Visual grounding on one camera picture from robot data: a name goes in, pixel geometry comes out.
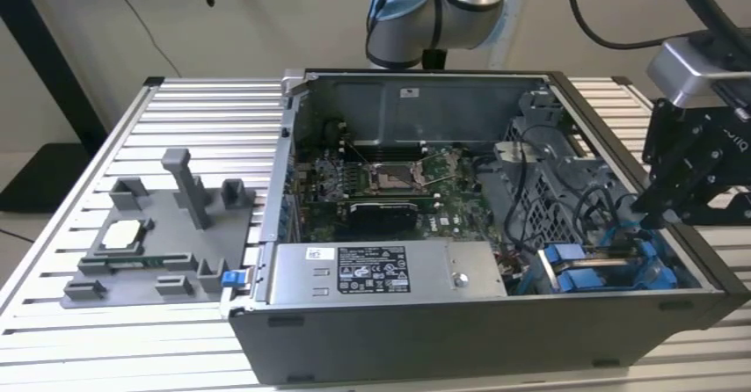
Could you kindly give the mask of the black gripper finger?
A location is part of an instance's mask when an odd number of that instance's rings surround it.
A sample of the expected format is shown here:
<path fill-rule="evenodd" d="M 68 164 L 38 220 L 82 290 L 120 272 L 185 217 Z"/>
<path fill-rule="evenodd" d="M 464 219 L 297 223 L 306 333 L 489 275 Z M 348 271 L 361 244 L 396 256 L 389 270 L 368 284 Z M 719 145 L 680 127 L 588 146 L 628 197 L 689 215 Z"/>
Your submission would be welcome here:
<path fill-rule="evenodd" d="M 631 209 L 661 215 L 687 198 L 696 181 L 695 148 L 705 123 L 697 110 L 675 106 L 665 98 L 653 104 L 641 159 L 648 165 L 648 186 Z"/>
<path fill-rule="evenodd" d="M 696 181 L 685 200 L 661 215 L 643 214 L 643 227 L 661 229 L 668 224 L 688 226 L 747 226 L 749 224 L 749 193 L 736 193 L 724 207 L 712 207 L 709 202 L 732 186 L 715 183 L 708 173 L 712 163 L 696 163 Z"/>

